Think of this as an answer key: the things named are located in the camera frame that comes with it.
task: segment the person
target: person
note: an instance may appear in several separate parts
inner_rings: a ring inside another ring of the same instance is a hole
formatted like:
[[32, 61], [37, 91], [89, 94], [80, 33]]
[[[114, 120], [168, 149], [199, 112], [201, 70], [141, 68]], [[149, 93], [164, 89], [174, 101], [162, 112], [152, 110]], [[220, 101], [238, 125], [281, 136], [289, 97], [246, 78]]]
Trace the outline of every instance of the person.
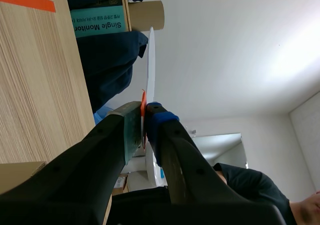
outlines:
[[[287, 225], [320, 225], [320, 191], [303, 201], [291, 202], [271, 178], [260, 171], [223, 163], [217, 163], [213, 169], [231, 189], [243, 198], [276, 206]], [[132, 211], [133, 206], [141, 208], [152, 203], [170, 203], [168, 189], [156, 187], [114, 196], [107, 225], [113, 224], [113, 221], [119, 222], [117, 210], [123, 212], [127, 206]]]
[[320, 225], [320, 191], [300, 202], [291, 202], [264, 173], [223, 163], [213, 169], [236, 193], [257, 203], [275, 205], [287, 225]]

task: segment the person's arm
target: person's arm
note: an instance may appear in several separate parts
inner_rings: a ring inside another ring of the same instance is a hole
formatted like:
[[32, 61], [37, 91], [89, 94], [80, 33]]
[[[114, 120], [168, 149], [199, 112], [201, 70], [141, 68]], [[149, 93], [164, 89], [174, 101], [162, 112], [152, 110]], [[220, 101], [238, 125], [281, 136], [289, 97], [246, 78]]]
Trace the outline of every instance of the person's arm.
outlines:
[[240, 195], [252, 194], [273, 184], [273, 181], [260, 171], [223, 163], [217, 163], [213, 168], [219, 177], [225, 179], [226, 184]]
[[227, 180], [226, 180], [224, 174], [222, 173], [222, 171], [215, 171], [215, 172], [216, 172], [216, 174], [218, 174], [218, 176], [221, 178], [221, 180], [222, 180], [225, 184], [228, 185]]

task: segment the wooden surface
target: wooden surface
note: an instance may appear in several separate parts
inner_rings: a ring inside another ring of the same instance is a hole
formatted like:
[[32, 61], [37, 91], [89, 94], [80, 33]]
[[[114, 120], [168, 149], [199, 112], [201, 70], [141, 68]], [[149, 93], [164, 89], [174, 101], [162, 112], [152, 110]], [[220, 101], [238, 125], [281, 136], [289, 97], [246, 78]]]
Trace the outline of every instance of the wooden surface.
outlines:
[[0, 2], [0, 163], [50, 161], [94, 127], [67, 0]]

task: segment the white wall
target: white wall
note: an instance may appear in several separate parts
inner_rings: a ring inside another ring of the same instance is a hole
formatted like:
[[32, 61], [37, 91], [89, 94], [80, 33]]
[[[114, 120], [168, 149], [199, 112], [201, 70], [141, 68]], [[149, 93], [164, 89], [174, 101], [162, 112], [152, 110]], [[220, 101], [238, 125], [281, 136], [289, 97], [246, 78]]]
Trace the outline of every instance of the white wall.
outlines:
[[248, 165], [268, 175], [291, 200], [315, 192], [289, 115], [251, 116], [183, 122], [197, 136], [241, 133]]
[[147, 171], [134, 171], [128, 175], [129, 192], [154, 188], [148, 180]]
[[311, 178], [320, 190], [320, 92], [290, 113]]
[[213, 161], [208, 162], [211, 164], [211, 166], [214, 166], [216, 163], [222, 163], [245, 169], [247, 163], [245, 148], [241, 142], [240, 144], [221, 154]]

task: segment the teal box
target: teal box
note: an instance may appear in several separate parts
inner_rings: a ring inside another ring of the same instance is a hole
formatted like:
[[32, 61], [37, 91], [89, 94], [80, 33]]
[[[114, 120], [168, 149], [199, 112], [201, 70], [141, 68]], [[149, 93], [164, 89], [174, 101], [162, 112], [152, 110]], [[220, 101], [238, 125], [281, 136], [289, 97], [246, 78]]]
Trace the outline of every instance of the teal box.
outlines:
[[127, 31], [122, 5], [77, 9], [70, 13], [76, 38]]

